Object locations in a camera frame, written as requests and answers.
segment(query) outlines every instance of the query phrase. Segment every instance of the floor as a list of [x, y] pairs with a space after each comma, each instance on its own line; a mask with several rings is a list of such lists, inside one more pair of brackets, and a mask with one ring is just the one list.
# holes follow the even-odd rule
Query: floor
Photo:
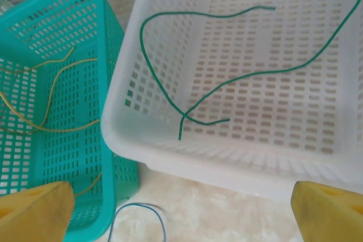
[[[134, 0], [109, 0], [126, 29]], [[202, 184], [140, 166], [141, 186], [129, 202], [162, 207], [167, 241], [302, 241], [289, 203]], [[98, 241], [107, 241], [107, 231]], [[128, 207], [115, 220], [111, 241], [162, 241], [151, 211]]]

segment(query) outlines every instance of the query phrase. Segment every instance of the white plastic basket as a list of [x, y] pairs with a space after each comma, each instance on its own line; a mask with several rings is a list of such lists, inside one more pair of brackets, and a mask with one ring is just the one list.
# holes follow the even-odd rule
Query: white plastic basket
[[357, 0], [136, 0], [103, 112], [107, 145], [151, 169], [289, 200], [297, 180], [363, 192], [363, 3], [329, 48], [292, 73], [223, 87], [184, 124], [140, 50], [141, 23], [160, 11], [232, 14], [162, 16], [145, 46], [174, 102], [187, 111], [213, 87], [256, 70], [299, 65], [328, 40]]

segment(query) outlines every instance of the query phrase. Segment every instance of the wire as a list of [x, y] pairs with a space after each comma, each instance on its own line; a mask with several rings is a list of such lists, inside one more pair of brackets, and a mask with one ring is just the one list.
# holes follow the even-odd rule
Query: wire
[[[4, 72], [7, 72], [7, 73], [12, 73], [12, 74], [20, 74], [20, 73], [25, 73], [25, 72], [28, 72], [28, 71], [31, 71], [33, 69], [37, 69], [43, 65], [46, 65], [48, 63], [59, 63], [59, 62], [64, 62], [65, 60], [67, 60], [69, 58], [69, 56], [72, 54], [72, 52], [74, 51], [75, 47], [72, 47], [71, 50], [68, 52], [68, 54], [63, 58], [63, 59], [60, 59], [60, 60], [51, 60], [51, 61], [45, 61], [45, 62], [42, 62], [32, 68], [29, 68], [29, 69], [25, 69], [25, 70], [16, 70], [16, 71], [12, 71], [12, 70], [8, 70], [8, 69], [3, 69], [3, 68], [0, 68], [0, 71], [4, 71]], [[43, 128], [43, 125], [46, 123], [47, 121], [47, 118], [48, 118], [48, 114], [49, 114], [49, 110], [50, 110], [50, 105], [51, 105], [51, 102], [52, 102], [52, 97], [53, 97], [53, 91], [54, 91], [54, 88], [56, 86], [56, 83], [57, 83], [57, 80], [59, 78], [59, 76], [62, 74], [62, 72], [68, 68], [71, 68], [77, 64], [80, 64], [80, 63], [84, 63], [84, 62], [91, 62], [91, 61], [96, 61], [97, 58], [90, 58], [90, 59], [84, 59], [84, 60], [80, 60], [80, 61], [77, 61], [75, 63], [71, 63], [65, 67], [63, 67], [60, 71], [58, 71], [58, 73], [56, 74], [56, 76], [54, 77], [54, 81], [52, 83], [52, 86], [50, 88], [50, 93], [49, 93], [49, 97], [48, 97], [48, 105], [47, 105], [47, 110], [45, 112], [45, 115], [44, 115], [44, 119], [41, 123], [40, 126], [37, 126], [35, 124], [33, 124], [30, 120], [26, 119], [25, 117], [21, 116], [21, 114], [19, 112], [17, 112], [13, 107], [12, 105], [9, 103], [9, 101], [5, 98], [5, 95], [3, 92], [0, 91], [0, 96], [1, 98], [3, 99], [3, 101], [5, 102], [5, 104], [10, 108], [10, 110], [12, 112], [14, 112], [20, 119], [22, 119], [23, 121], [25, 121], [26, 123], [28, 123], [29, 125], [35, 127], [36, 129], [35, 130], [32, 130], [32, 131], [27, 131], [25, 133], [23, 132], [19, 132], [19, 131], [13, 131], [13, 130], [9, 130], [9, 129], [6, 129], [6, 128], [1, 128], [2, 130], [6, 131], [6, 132], [9, 132], [9, 133], [17, 133], [17, 134], [32, 134], [38, 130], [45, 130], [45, 131], [53, 131], [53, 132], [69, 132], [69, 131], [77, 131], [77, 130], [82, 130], [82, 129], [85, 129], [97, 122], [99, 122], [99, 120], [95, 120], [85, 126], [82, 126], [82, 127], [79, 127], [79, 128], [74, 128], [74, 129], [68, 129], [68, 130], [50, 130], [50, 129], [46, 129], [46, 128]], [[89, 190], [91, 190], [95, 185], [96, 183], [101, 179], [101, 176], [102, 176], [102, 172], [98, 174], [97, 178], [94, 180], [94, 182], [88, 187], [86, 188], [85, 190], [77, 193], [77, 194], [74, 194], [74, 197], [78, 197], [78, 196], [81, 196], [85, 193], [87, 193]]]
[[[357, 0], [356, 1], [356, 3], [354, 4], [354, 6], [351, 8], [351, 10], [346, 15], [346, 17], [343, 19], [343, 21], [339, 24], [339, 26], [334, 31], [334, 33], [332, 34], [332, 36], [328, 39], [328, 41], [325, 43], [325, 45], [323, 45], [323, 47], [317, 52], [317, 54], [315, 54], [315, 56], [313, 58], [311, 58], [310, 60], [308, 60], [307, 62], [305, 62], [305, 63], [303, 63], [301, 65], [298, 65], [298, 66], [289, 68], [289, 69], [269, 70], [269, 71], [254, 72], [254, 73], [249, 73], [247, 75], [243, 75], [243, 76], [240, 76], [240, 77], [237, 77], [237, 78], [234, 78], [234, 79], [227, 80], [226, 82], [221, 83], [220, 85], [218, 85], [217, 87], [215, 87], [213, 90], [211, 90], [210, 92], [208, 92], [205, 96], [203, 96], [196, 104], [194, 104], [194, 106], [192, 108], [190, 108], [189, 110], [187, 110], [186, 114], [188, 114], [191, 111], [193, 111], [196, 107], [198, 107], [198, 105], [203, 100], [205, 100], [207, 97], [209, 97], [212, 93], [216, 92], [219, 88], [221, 88], [222, 86], [227, 85], [229, 83], [235, 82], [236, 80], [246, 79], [248, 77], [257, 76], [257, 75], [263, 75], [263, 74], [287, 73], [287, 72], [291, 72], [291, 71], [294, 71], [294, 70], [298, 70], [298, 69], [304, 68], [305, 66], [307, 66], [310, 63], [314, 62], [324, 52], [324, 50], [326, 50], [326, 48], [330, 45], [330, 43], [334, 40], [335, 36], [338, 34], [338, 32], [340, 31], [340, 29], [344, 26], [344, 24], [348, 21], [348, 19], [352, 16], [352, 14], [358, 8], [358, 6], [361, 3], [361, 1], [362, 0]], [[179, 140], [181, 140], [181, 138], [182, 138], [184, 119], [185, 119], [185, 116], [183, 116], [181, 118], [181, 120], [180, 120], [179, 137], [178, 137]]]
[[112, 221], [112, 224], [111, 224], [111, 228], [109, 229], [109, 235], [108, 235], [107, 242], [111, 242], [112, 231], [113, 231], [113, 225], [114, 225], [114, 223], [115, 223], [115, 219], [116, 219], [116, 217], [117, 217], [118, 213], [119, 213], [122, 209], [124, 209], [124, 208], [126, 208], [126, 207], [128, 207], [128, 206], [138, 206], [138, 207], [143, 207], [143, 208], [147, 208], [147, 209], [151, 210], [152, 212], [154, 212], [154, 213], [157, 215], [157, 217], [158, 217], [158, 219], [159, 219], [159, 221], [160, 221], [160, 223], [161, 223], [161, 227], [162, 227], [162, 229], [163, 229], [163, 242], [166, 242], [166, 231], [165, 231], [165, 225], [164, 225], [163, 219], [161, 218], [161, 216], [159, 215], [159, 213], [158, 213], [158, 212], [157, 212], [154, 208], [149, 207], [149, 205], [150, 205], [149, 203], [133, 202], [133, 203], [128, 203], [128, 204], [125, 204], [125, 205], [121, 206], [121, 207], [120, 207], [120, 208], [116, 211], [115, 217], [113, 218], [113, 221]]
[[301, 69], [301, 68], [307, 66], [308, 64], [312, 63], [313, 61], [315, 61], [319, 57], [319, 55], [322, 54], [322, 52], [330, 45], [330, 43], [335, 38], [335, 36], [338, 34], [338, 32], [340, 31], [340, 29], [343, 27], [343, 25], [347, 22], [347, 20], [351, 17], [351, 15], [354, 13], [354, 11], [358, 8], [358, 5], [360, 4], [360, 2], [361, 2], [361, 0], [357, 0], [357, 2], [352, 7], [352, 9], [348, 13], [348, 15], [344, 18], [344, 20], [337, 27], [337, 29], [335, 30], [335, 32], [333, 33], [333, 35], [328, 39], [328, 41], [326, 42], [326, 44], [321, 48], [321, 50], [319, 50], [319, 52], [312, 59], [308, 60], [307, 62], [305, 62], [305, 63], [303, 63], [301, 65], [298, 65], [298, 66], [295, 66], [295, 67], [292, 67], [292, 68], [289, 68], [289, 69], [259, 71], [259, 72], [254, 72], [254, 73], [250, 73], [250, 74], [247, 74], [247, 75], [242, 75], [240, 77], [237, 77], [237, 78], [228, 80], [226, 82], [223, 82], [220, 85], [218, 85], [217, 87], [215, 87], [213, 90], [211, 90], [210, 92], [208, 92], [206, 95], [204, 95], [192, 108], [190, 108], [185, 113], [182, 112], [171, 101], [171, 99], [169, 98], [167, 92], [165, 91], [165, 89], [163, 88], [161, 82], [159, 81], [158, 77], [156, 76], [156, 73], [155, 73], [155, 71], [154, 71], [154, 69], [153, 69], [153, 67], [152, 67], [152, 65], [150, 63], [150, 60], [149, 60], [149, 58], [148, 58], [148, 56], [146, 54], [145, 46], [143, 44], [143, 35], [142, 35], [142, 33], [143, 33], [143, 29], [145, 28], [145, 24], [148, 21], [152, 20], [153, 18], [156, 18], [156, 17], [161, 16], [161, 15], [183, 15], [183, 14], [192, 14], [192, 15], [207, 16], [207, 17], [212, 17], [212, 18], [230, 18], [230, 17], [235, 17], [235, 16], [238, 16], [238, 15], [241, 15], [241, 14], [243, 14], [243, 13], [245, 13], [247, 11], [253, 10], [253, 9], [269, 9], [269, 10], [274, 10], [275, 8], [274, 7], [265, 7], [265, 6], [256, 6], [256, 7], [250, 8], [248, 10], [239, 12], [237, 14], [231, 14], [231, 15], [212, 15], [212, 14], [205, 14], [205, 13], [202, 13], [202, 12], [194, 12], [194, 11], [171, 11], [171, 12], [160, 12], [158, 14], [154, 14], [154, 15], [148, 17], [142, 23], [141, 28], [140, 28], [140, 44], [141, 44], [141, 50], [142, 50], [143, 56], [145, 57], [146, 63], [147, 63], [147, 65], [148, 65], [148, 67], [149, 67], [149, 69], [151, 71], [151, 74], [155, 78], [155, 81], [158, 83], [158, 86], [162, 90], [165, 98], [173, 106], [173, 108], [176, 109], [182, 115], [182, 118], [180, 120], [180, 125], [179, 125], [179, 137], [178, 137], [179, 140], [181, 140], [181, 138], [182, 138], [183, 123], [184, 123], [185, 118], [187, 118], [187, 119], [189, 119], [189, 120], [191, 120], [191, 121], [193, 121], [193, 122], [195, 122], [197, 124], [201, 124], [201, 125], [212, 125], [212, 124], [216, 124], [216, 123], [220, 123], [220, 122], [224, 122], [224, 121], [229, 121], [229, 118], [228, 118], [228, 119], [223, 119], [223, 120], [219, 120], [219, 121], [215, 121], [215, 122], [211, 122], [211, 123], [204, 123], [204, 122], [197, 121], [197, 120], [195, 120], [193, 118], [190, 118], [188, 116], [188, 114], [192, 110], [194, 110], [203, 100], [205, 100], [207, 97], [209, 97], [212, 93], [216, 92], [222, 86], [224, 86], [226, 84], [229, 84], [229, 83], [232, 83], [232, 82], [235, 82], [236, 80], [241, 80], [241, 79], [248, 78], [248, 77], [252, 77], [252, 76], [256, 76], [256, 75], [277, 74], [277, 73], [287, 73], [287, 72], [291, 72], [291, 71], [294, 71], [294, 70]]
[[226, 122], [229, 121], [230, 119], [221, 119], [221, 120], [217, 120], [217, 121], [213, 121], [213, 122], [202, 122], [202, 121], [198, 121], [193, 119], [192, 117], [188, 116], [187, 114], [185, 114], [169, 97], [169, 95], [167, 94], [166, 90], [163, 87], [163, 84], [160, 82], [158, 76], [156, 75], [153, 66], [150, 63], [149, 57], [147, 56], [146, 50], [145, 50], [145, 45], [143, 43], [143, 29], [145, 28], [145, 25], [151, 21], [152, 19], [159, 17], [159, 16], [163, 16], [163, 15], [185, 15], [185, 14], [189, 14], [189, 15], [201, 15], [201, 16], [206, 16], [206, 17], [213, 17], [213, 18], [232, 18], [238, 15], [242, 15], [245, 14], [249, 11], [252, 10], [257, 10], [257, 9], [263, 9], [263, 10], [275, 10], [275, 7], [268, 7], [268, 6], [255, 6], [249, 9], [246, 9], [244, 11], [238, 12], [236, 14], [231, 14], [231, 15], [212, 15], [212, 14], [207, 14], [204, 12], [197, 12], [197, 11], [166, 11], [166, 12], [159, 12], [157, 14], [154, 14], [148, 18], [145, 19], [145, 21], [141, 24], [140, 27], [140, 45], [141, 45], [141, 50], [142, 50], [142, 54], [145, 58], [145, 61], [147, 63], [147, 66], [150, 69], [151, 74], [153, 75], [155, 81], [157, 82], [157, 85], [159, 86], [159, 88], [161, 89], [162, 93], [164, 94], [166, 100], [170, 103], [170, 105], [178, 112], [180, 113], [183, 117], [198, 123], [200, 125], [206, 125], [206, 126], [210, 126], [210, 125], [214, 125], [217, 123], [221, 123], [221, 122]]
[[101, 179], [101, 176], [102, 176], [102, 172], [98, 174], [96, 180], [94, 180], [94, 182], [88, 188], [86, 188], [85, 190], [83, 190], [77, 194], [74, 194], [74, 197], [79, 197], [80, 195], [83, 195], [83, 194], [87, 193], [89, 190], [91, 190], [96, 185], [96, 183], [99, 181], [99, 179]]
[[135, 202], [135, 203], [143, 204], [143, 205], [146, 205], [146, 206], [151, 206], [151, 207], [159, 209], [163, 213], [167, 213], [167, 211], [163, 207], [161, 207], [159, 205], [156, 205], [156, 204], [152, 204], [152, 203], [148, 203], [148, 202]]
[[[50, 88], [50, 93], [49, 93], [49, 97], [48, 97], [48, 105], [47, 105], [47, 111], [45, 112], [45, 116], [44, 116], [44, 119], [43, 119], [43, 121], [42, 121], [42, 123], [39, 125], [39, 126], [33, 126], [33, 127], [35, 127], [36, 129], [35, 130], [31, 130], [31, 131], [27, 131], [27, 132], [19, 132], [19, 131], [13, 131], [13, 130], [10, 130], [10, 129], [6, 129], [6, 128], [1, 128], [1, 129], [3, 129], [4, 131], [7, 131], [7, 132], [9, 132], [9, 133], [17, 133], [17, 134], [31, 134], [31, 133], [34, 133], [34, 132], [36, 132], [36, 131], [38, 131], [38, 130], [45, 130], [45, 131], [49, 131], [49, 129], [46, 129], [46, 128], [44, 128], [43, 126], [44, 126], [44, 124], [46, 123], [46, 121], [47, 121], [47, 118], [48, 118], [48, 114], [49, 114], [49, 110], [50, 110], [50, 105], [51, 105], [51, 102], [52, 102], [52, 97], [53, 97], [53, 91], [54, 91], [54, 88], [55, 88], [55, 86], [56, 86], [56, 82], [57, 82], [57, 80], [58, 80], [58, 78], [59, 78], [59, 76], [61, 75], [61, 73], [64, 71], [64, 70], [66, 70], [66, 69], [68, 69], [68, 68], [70, 68], [70, 67], [73, 67], [73, 66], [75, 66], [75, 65], [78, 65], [78, 64], [80, 64], [80, 63], [84, 63], [84, 62], [91, 62], [91, 61], [96, 61], [97, 59], [96, 58], [90, 58], [90, 59], [84, 59], [84, 60], [80, 60], [80, 61], [77, 61], [77, 62], [74, 62], [74, 63], [71, 63], [71, 64], [69, 64], [69, 65], [67, 65], [67, 66], [65, 66], [65, 67], [63, 67], [60, 71], [58, 71], [58, 73], [57, 73], [57, 75], [55, 76], [55, 78], [54, 78], [54, 81], [53, 81], [53, 84], [52, 84], [52, 86], [51, 86], [51, 88]], [[3, 99], [3, 101], [5, 102], [5, 104], [9, 107], [9, 101], [5, 98], [5, 96], [4, 96], [4, 94], [0, 91], [0, 96], [1, 96], [1, 98]], [[26, 123], [28, 123], [29, 125], [31, 125], [30, 123], [32, 123], [30, 120], [28, 120], [28, 119], [26, 119], [25, 117], [20, 117], [18, 114], [20, 114], [20, 113], [18, 113], [18, 112], [14, 112], [19, 118], [21, 118], [22, 120], [24, 120]], [[92, 126], [93, 124], [96, 124], [97, 122], [99, 121], [99, 120], [95, 120], [95, 121], [93, 121], [93, 122], [91, 122], [91, 123], [89, 123], [89, 124], [87, 124], [87, 125], [85, 125], [85, 126], [82, 126], [82, 127], [79, 127], [79, 128], [74, 128], [74, 129], [70, 129], [70, 130], [61, 130], [61, 131], [59, 131], [59, 130], [57, 130], [57, 131], [54, 131], [54, 130], [52, 130], [52, 132], [59, 132], [59, 133], [65, 133], [65, 132], [71, 132], [71, 131], [77, 131], [77, 130], [82, 130], [82, 129], [85, 129], [85, 128], [87, 128], [87, 127], [89, 127], [89, 126]]]
[[48, 63], [58, 63], [58, 62], [64, 62], [66, 59], [69, 58], [69, 56], [72, 54], [72, 52], [75, 50], [75, 47], [72, 47], [68, 54], [63, 58], [63, 59], [60, 59], [60, 60], [50, 60], [50, 61], [45, 61], [45, 62], [42, 62], [32, 68], [28, 68], [28, 69], [25, 69], [25, 70], [15, 70], [15, 71], [12, 71], [12, 70], [8, 70], [8, 69], [4, 69], [4, 68], [0, 68], [0, 71], [4, 71], [4, 72], [8, 72], [8, 73], [12, 73], [12, 74], [20, 74], [20, 73], [25, 73], [25, 72], [29, 72], [33, 69], [37, 69], [39, 68], [40, 66], [43, 66], [43, 65], [46, 65]]

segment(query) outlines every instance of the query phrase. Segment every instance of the green wire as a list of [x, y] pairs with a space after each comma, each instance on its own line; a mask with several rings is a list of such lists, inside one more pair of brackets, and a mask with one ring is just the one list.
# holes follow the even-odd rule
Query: green wire
[[183, 15], [183, 14], [192, 14], [192, 15], [201, 15], [201, 16], [206, 16], [206, 17], [212, 17], [212, 18], [231, 18], [231, 17], [235, 17], [241, 14], [244, 14], [245, 12], [254, 10], [254, 9], [266, 9], [266, 10], [275, 10], [274, 7], [266, 7], [266, 6], [255, 6], [252, 7], [250, 9], [247, 9], [245, 11], [239, 12], [237, 14], [232, 14], [232, 15], [211, 15], [211, 14], [205, 14], [202, 12], [194, 12], [194, 11], [171, 11], [171, 12], [160, 12], [157, 14], [154, 14], [152, 16], [150, 16], [149, 18], [147, 18], [141, 25], [140, 28], [140, 44], [141, 44], [141, 50], [143, 53], [143, 56], [145, 57], [146, 63], [153, 75], [153, 77], [155, 78], [155, 81], [158, 83], [158, 86], [160, 87], [160, 89], [162, 90], [165, 98], [167, 99], [167, 101], [173, 106], [174, 109], [176, 109], [183, 117], [180, 120], [180, 125], [179, 125], [179, 140], [181, 140], [182, 138], [182, 132], [183, 132], [183, 123], [184, 123], [184, 119], [187, 118], [197, 124], [201, 124], [201, 125], [213, 125], [213, 124], [217, 124], [220, 122], [225, 122], [225, 121], [229, 121], [228, 119], [223, 119], [223, 120], [218, 120], [215, 122], [210, 122], [210, 123], [204, 123], [204, 122], [200, 122], [197, 120], [194, 120], [193, 118], [191, 118], [190, 116], [188, 116], [188, 114], [193, 111], [196, 107], [198, 107], [198, 105], [205, 100], [207, 97], [209, 97], [212, 93], [216, 92], [219, 88], [223, 87], [224, 85], [227, 85], [229, 83], [235, 82], [236, 80], [241, 80], [241, 79], [245, 79], [248, 77], [252, 77], [252, 76], [257, 76], [257, 75], [263, 75], [263, 74], [278, 74], [278, 73], [287, 73], [287, 72], [291, 72], [294, 70], [298, 70], [301, 68], [304, 68], [305, 66], [309, 65], [310, 63], [312, 63], [313, 61], [315, 61], [322, 53], [323, 51], [330, 45], [330, 43], [333, 41], [333, 39], [335, 38], [335, 36], [338, 34], [338, 32], [340, 31], [340, 29], [343, 27], [343, 25], [347, 22], [347, 20], [351, 17], [351, 15], [354, 13], [354, 11], [358, 8], [359, 4], [360, 4], [361, 0], [357, 0], [357, 2], [355, 3], [355, 5], [352, 7], [352, 9], [350, 10], [350, 12], [348, 13], [348, 15], [344, 18], [344, 20], [340, 23], [340, 25], [337, 27], [337, 29], [334, 31], [334, 33], [332, 34], [332, 36], [328, 39], [328, 41], [326, 42], [326, 44], [321, 48], [321, 50], [319, 50], [319, 52], [310, 60], [308, 60], [307, 62], [289, 68], [289, 69], [281, 69], [281, 70], [268, 70], [268, 71], [260, 71], [260, 72], [254, 72], [254, 73], [250, 73], [247, 75], [243, 75], [234, 79], [230, 79], [226, 82], [221, 83], [220, 85], [218, 85], [217, 87], [215, 87], [213, 90], [211, 90], [210, 92], [208, 92], [206, 95], [204, 95], [192, 108], [190, 108], [188, 111], [186, 111], [185, 113], [180, 110], [169, 98], [168, 94], [166, 93], [165, 89], [163, 88], [161, 82], [159, 81], [158, 77], [156, 76], [156, 73], [150, 63], [150, 60], [146, 54], [145, 51], [145, 47], [143, 44], [143, 29], [145, 28], [145, 25], [148, 21], [152, 20], [155, 17], [161, 16], [161, 15]]
[[203, 13], [203, 12], [197, 12], [197, 11], [166, 11], [166, 12], [159, 12], [157, 14], [154, 14], [150, 17], [148, 17], [142, 24], [141, 24], [141, 27], [140, 27], [140, 45], [141, 45], [141, 50], [142, 50], [142, 54], [145, 58], [145, 61], [147, 63], [147, 66], [149, 67], [150, 71], [151, 71], [151, 74], [153, 75], [155, 81], [157, 82], [159, 88], [161, 89], [161, 91], [163, 92], [166, 100], [170, 103], [171, 106], [173, 106], [173, 108], [178, 112], [180, 113], [183, 117], [195, 122], [195, 123], [198, 123], [200, 125], [206, 125], [206, 126], [210, 126], [210, 125], [214, 125], [214, 124], [217, 124], [217, 123], [221, 123], [221, 122], [226, 122], [226, 121], [229, 121], [230, 119], [227, 118], [227, 119], [222, 119], [222, 120], [217, 120], [217, 121], [213, 121], [213, 122], [202, 122], [202, 121], [198, 121], [198, 120], [195, 120], [193, 119], [192, 117], [188, 116], [186, 113], [184, 113], [181, 109], [179, 109], [178, 106], [176, 106], [176, 104], [170, 99], [170, 97], [168, 96], [166, 90], [164, 89], [163, 87], [163, 84], [160, 82], [158, 76], [156, 75], [154, 69], [153, 69], [153, 66], [151, 65], [150, 63], [150, 60], [149, 60], [149, 57], [147, 56], [146, 54], [146, 50], [145, 50], [145, 45], [143, 43], [143, 29], [145, 28], [145, 25], [152, 19], [158, 17], [158, 16], [162, 16], [162, 15], [183, 15], [183, 14], [190, 14], [190, 15], [201, 15], [201, 16], [207, 16], [207, 17], [213, 17], [213, 18], [231, 18], [231, 17], [235, 17], [235, 16], [238, 16], [238, 15], [242, 15], [242, 14], [245, 14], [246, 12], [249, 12], [249, 11], [252, 11], [252, 10], [257, 10], [257, 9], [263, 9], [263, 10], [275, 10], [276, 8], [275, 7], [267, 7], [267, 6], [255, 6], [255, 7], [252, 7], [252, 8], [249, 8], [249, 9], [246, 9], [244, 11], [241, 11], [241, 12], [238, 12], [236, 14], [231, 14], [231, 15], [212, 15], [212, 14], [206, 14], [206, 13]]

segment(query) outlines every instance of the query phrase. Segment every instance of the yellow sponge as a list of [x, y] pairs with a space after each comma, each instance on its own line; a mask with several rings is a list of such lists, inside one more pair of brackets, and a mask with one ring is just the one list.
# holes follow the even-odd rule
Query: yellow sponge
[[53, 182], [0, 197], [0, 240], [63, 241], [74, 208], [68, 182]]
[[291, 198], [304, 241], [363, 241], [363, 195], [299, 181]]

